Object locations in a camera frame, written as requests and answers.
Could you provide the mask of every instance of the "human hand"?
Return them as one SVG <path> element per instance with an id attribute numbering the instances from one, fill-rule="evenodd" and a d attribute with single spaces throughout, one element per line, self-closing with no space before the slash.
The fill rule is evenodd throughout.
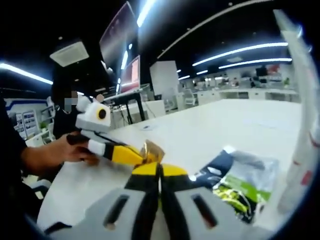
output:
<path id="1" fill-rule="evenodd" d="M 51 158 L 55 158 L 62 162 L 79 162 L 86 161 L 89 165 L 95 165 L 99 162 L 99 159 L 95 154 L 88 150 L 88 140 L 83 139 L 79 142 L 74 142 L 70 144 L 68 139 L 73 139 L 75 136 L 79 135 L 79 132 L 72 132 L 65 134 L 59 139 L 49 143 L 49 151 Z"/>

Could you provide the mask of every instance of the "monitor stand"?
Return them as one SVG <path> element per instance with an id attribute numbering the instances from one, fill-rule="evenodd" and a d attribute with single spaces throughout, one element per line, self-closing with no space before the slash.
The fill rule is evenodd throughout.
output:
<path id="1" fill-rule="evenodd" d="M 128 113 L 128 122 L 129 124 L 134 124 L 134 122 L 132 121 L 132 117 L 131 117 L 131 114 L 130 114 L 130 110 L 129 110 L 129 107 L 128 107 L 128 103 L 129 101 L 131 100 L 135 100 L 138 104 L 138 108 L 139 108 L 139 114 L 140 114 L 140 117 L 141 117 L 141 121 L 144 121 L 146 120 L 146 117 L 145 117 L 145 113 L 144 113 L 144 109 L 142 107 L 142 103 L 141 103 L 141 97 L 140 97 L 140 93 L 139 92 L 133 92 L 131 94 L 126 94 L 124 96 L 119 96 L 115 99 L 113 99 L 114 101 L 114 105 L 115 106 L 120 106 L 120 105 L 125 105 L 126 106 L 126 111 Z"/>

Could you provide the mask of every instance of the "person's arm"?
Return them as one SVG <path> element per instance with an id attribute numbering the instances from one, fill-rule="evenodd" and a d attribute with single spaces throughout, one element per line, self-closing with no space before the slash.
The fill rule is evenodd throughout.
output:
<path id="1" fill-rule="evenodd" d="M 84 151 L 88 143 L 69 145 L 67 136 L 62 136 L 41 147 L 27 147 L 25 141 L 14 129 L 6 111 L 5 101 L 0 97 L 0 132 L 2 133 L 3 144 L 0 152 L 7 155 L 9 164 L 19 165 L 20 169 L 26 170 L 30 174 L 40 175 L 46 169 L 58 166 L 64 161 L 77 162 L 81 159 L 91 160 L 95 156 Z"/>

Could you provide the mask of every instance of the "gold foil wrapper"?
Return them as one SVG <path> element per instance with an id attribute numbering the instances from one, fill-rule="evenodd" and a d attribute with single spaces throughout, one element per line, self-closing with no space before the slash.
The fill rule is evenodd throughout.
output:
<path id="1" fill-rule="evenodd" d="M 145 159 L 144 164 L 161 163 L 165 156 L 165 152 L 161 147 L 150 140 L 146 140 L 140 150 L 140 155 Z"/>

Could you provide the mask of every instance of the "poster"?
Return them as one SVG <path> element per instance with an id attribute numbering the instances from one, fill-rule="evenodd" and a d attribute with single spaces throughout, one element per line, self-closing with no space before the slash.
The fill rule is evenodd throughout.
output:
<path id="1" fill-rule="evenodd" d="M 25 129 L 25 125 L 23 122 L 23 117 L 21 113 L 16 113 L 15 115 L 16 117 L 16 122 L 17 125 L 14 126 L 14 129 L 19 133 L 19 135 L 26 140 L 27 139 L 27 134 L 26 134 L 26 129 Z"/>
<path id="2" fill-rule="evenodd" d="M 22 114 L 26 137 L 32 137 L 38 133 L 36 114 L 34 111 L 26 111 Z"/>

